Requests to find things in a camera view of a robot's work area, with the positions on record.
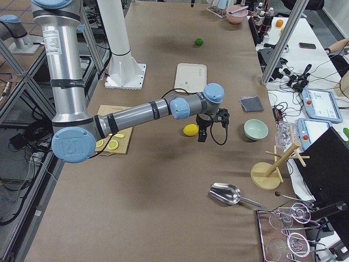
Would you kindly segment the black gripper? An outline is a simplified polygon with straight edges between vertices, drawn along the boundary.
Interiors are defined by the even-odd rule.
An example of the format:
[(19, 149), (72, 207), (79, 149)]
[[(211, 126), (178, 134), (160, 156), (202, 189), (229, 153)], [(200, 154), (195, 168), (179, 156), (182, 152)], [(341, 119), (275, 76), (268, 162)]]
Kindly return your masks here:
[(198, 125), (198, 142), (206, 142), (207, 128), (212, 132), (215, 117), (208, 114), (197, 114), (196, 123)]

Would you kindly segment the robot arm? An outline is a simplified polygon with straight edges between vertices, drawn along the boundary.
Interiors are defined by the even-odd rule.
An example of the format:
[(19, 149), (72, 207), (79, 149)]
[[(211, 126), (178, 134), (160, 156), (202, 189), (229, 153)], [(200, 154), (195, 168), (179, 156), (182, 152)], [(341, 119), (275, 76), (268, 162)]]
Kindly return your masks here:
[(68, 163), (80, 163), (95, 156), (98, 140), (120, 130), (171, 115), (175, 119), (196, 116), (200, 142), (215, 122), (228, 126), (229, 114), (220, 107), (224, 89), (208, 84), (202, 92), (169, 97), (108, 114), (87, 112), (77, 29), (81, 23), (80, 1), (33, 1), (33, 18), (43, 31), (50, 83), (56, 115), (52, 120), (55, 156)]

